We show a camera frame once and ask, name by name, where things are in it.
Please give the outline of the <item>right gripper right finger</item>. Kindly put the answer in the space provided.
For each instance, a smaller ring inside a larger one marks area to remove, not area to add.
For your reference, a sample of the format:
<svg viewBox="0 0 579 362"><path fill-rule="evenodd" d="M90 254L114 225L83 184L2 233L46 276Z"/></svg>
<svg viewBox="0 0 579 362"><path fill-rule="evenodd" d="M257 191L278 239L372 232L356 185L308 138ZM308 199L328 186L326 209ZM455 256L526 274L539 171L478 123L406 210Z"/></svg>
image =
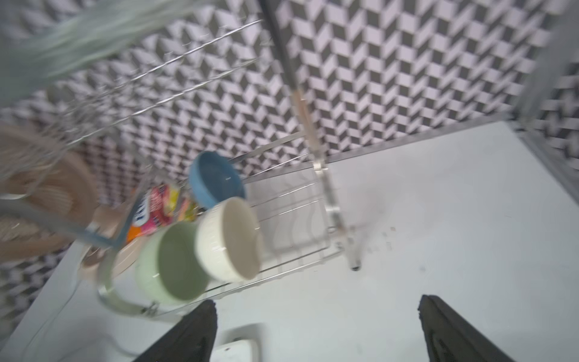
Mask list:
<svg viewBox="0 0 579 362"><path fill-rule="evenodd" d="M419 319L430 361L514 361L438 296L422 296Z"/></svg>

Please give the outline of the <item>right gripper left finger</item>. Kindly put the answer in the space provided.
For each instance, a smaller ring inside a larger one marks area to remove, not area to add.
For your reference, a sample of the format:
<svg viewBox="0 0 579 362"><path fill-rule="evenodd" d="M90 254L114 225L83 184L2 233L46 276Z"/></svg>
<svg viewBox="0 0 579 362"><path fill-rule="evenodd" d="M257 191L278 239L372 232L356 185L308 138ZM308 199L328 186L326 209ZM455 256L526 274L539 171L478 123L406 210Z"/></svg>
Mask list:
<svg viewBox="0 0 579 362"><path fill-rule="evenodd" d="M205 300L134 361L209 361L217 322L216 304Z"/></svg>

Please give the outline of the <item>white power strip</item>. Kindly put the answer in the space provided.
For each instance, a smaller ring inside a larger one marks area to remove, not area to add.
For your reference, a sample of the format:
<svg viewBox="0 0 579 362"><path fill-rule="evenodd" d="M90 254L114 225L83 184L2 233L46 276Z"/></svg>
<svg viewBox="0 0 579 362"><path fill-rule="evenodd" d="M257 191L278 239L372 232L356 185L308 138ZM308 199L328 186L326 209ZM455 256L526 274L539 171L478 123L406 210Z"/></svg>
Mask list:
<svg viewBox="0 0 579 362"><path fill-rule="evenodd" d="M210 362L259 362L259 346L251 339L239 339L215 347Z"/></svg>

